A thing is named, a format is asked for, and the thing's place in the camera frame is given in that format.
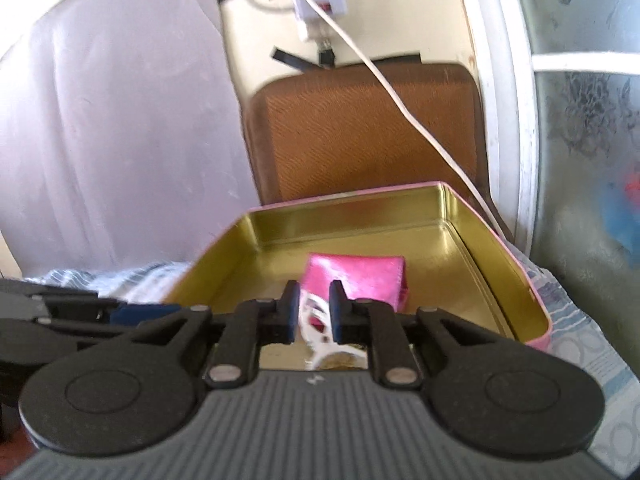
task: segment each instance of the round black disc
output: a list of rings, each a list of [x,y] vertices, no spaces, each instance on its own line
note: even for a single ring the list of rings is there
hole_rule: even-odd
[[[462,350],[430,392],[438,418],[464,442],[516,459],[542,460],[590,443],[604,396],[586,373],[517,344]]]
[[[0,319],[0,364],[31,370],[78,350],[74,339],[44,326]]]
[[[20,414],[41,446],[108,456],[161,441],[195,403],[193,379],[166,348],[107,344],[37,372],[20,395]]]

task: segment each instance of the patterned cloth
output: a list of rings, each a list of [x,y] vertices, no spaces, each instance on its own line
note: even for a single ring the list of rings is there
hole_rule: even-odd
[[[640,463],[640,383],[604,337],[600,327],[578,309],[546,269],[519,250],[513,254],[525,267],[553,320],[550,352],[590,373],[607,399],[604,420],[589,451],[621,478]],[[160,301],[190,268],[189,263],[158,263],[122,272],[91,273],[52,270],[31,281],[98,291],[101,296],[130,302]]]

